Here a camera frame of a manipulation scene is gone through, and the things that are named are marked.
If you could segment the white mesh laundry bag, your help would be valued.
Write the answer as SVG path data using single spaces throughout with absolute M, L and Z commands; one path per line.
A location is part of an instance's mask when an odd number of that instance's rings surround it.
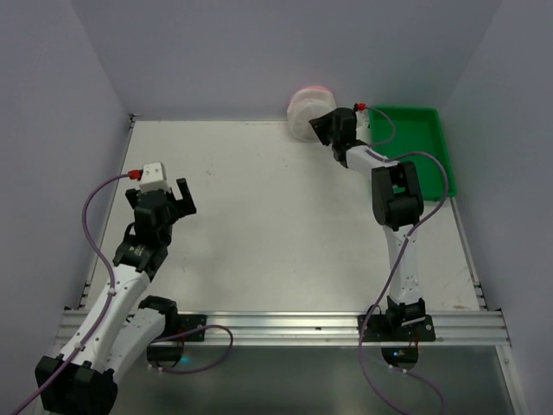
M 317 141 L 309 121 L 331 112 L 335 107 L 334 95 L 326 87 L 308 86 L 297 91 L 286 111 L 291 136 L 302 142 Z

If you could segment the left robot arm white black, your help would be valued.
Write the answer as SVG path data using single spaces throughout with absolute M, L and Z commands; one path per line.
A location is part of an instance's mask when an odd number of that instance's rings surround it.
M 141 308 L 137 323 L 126 321 L 168 256 L 173 225 L 196 214 L 186 179 L 176 186 L 176 198 L 165 181 L 145 184 L 146 173 L 125 197 L 134 220 L 107 264 L 108 281 L 73 337 L 55 357 L 44 356 L 35 368 L 44 410 L 57 414 L 107 414 L 118 395 L 118 384 L 149 342 L 175 327 L 176 304 L 152 297 Z

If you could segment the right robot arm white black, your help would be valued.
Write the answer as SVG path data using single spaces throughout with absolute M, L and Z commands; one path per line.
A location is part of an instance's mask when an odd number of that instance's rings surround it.
M 373 215 L 385 232 L 391 271 L 374 305 L 359 320 L 360 340 L 406 342 L 416 338 L 427 317 L 416 256 L 422 191 L 414 163 L 391 160 L 358 138 L 358 109 L 339 107 L 308 123 L 338 163 L 370 179 Z

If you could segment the green plastic tray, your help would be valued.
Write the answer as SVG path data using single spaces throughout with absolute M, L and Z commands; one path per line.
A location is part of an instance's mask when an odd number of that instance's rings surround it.
M 448 195 L 454 197 L 457 187 L 451 168 L 448 146 L 442 130 L 439 112 L 429 107 L 380 106 L 370 110 L 369 132 L 377 144 L 376 151 L 389 158 L 414 151 L 430 154 L 445 169 L 448 177 Z M 424 156 L 412 156 L 416 165 L 423 199 L 439 201 L 444 190 L 442 173 Z

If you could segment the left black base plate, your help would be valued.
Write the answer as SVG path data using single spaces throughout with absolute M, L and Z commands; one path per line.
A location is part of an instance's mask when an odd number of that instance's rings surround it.
M 207 316 L 203 314 L 171 314 L 163 315 L 163 332 L 157 336 L 150 344 L 154 344 L 163 338 L 170 337 L 172 335 L 179 335 L 199 329 L 207 325 Z M 177 338 L 177 342 L 190 341 L 190 342 L 203 342 L 204 332 L 198 330 L 191 335 L 185 335 L 184 337 Z

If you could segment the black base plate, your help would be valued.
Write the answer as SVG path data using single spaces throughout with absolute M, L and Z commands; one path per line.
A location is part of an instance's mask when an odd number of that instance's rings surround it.
M 150 344 L 154 344 L 163 338 L 170 337 L 172 335 L 179 335 L 199 329 L 207 325 L 207 316 L 203 314 L 171 314 L 163 315 L 163 332 L 157 336 Z M 198 330 L 191 335 L 185 335 L 184 337 L 177 338 L 177 342 L 190 341 L 190 342 L 203 342 L 204 332 Z
M 363 342 L 434 342 L 436 340 L 432 317 L 421 322 L 393 328 L 381 314 L 371 315 L 362 333 Z

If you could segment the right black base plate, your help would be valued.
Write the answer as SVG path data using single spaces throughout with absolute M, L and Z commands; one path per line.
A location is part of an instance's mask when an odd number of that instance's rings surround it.
M 436 340 L 432 317 L 421 322 L 393 328 L 381 314 L 371 315 L 362 333 L 363 342 L 434 342 Z

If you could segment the aluminium rail front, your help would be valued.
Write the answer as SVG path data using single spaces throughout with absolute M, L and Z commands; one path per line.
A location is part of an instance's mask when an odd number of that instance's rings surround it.
M 508 346 L 511 344 L 500 312 L 439 311 L 430 314 L 435 339 L 408 335 L 398 342 L 378 338 L 368 342 L 374 347 L 411 346 Z M 359 343 L 358 314 L 355 312 L 215 312 L 206 314 L 200 326 L 208 325 L 189 336 L 177 336 L 203 346 L 235 347 L 353 347 Z

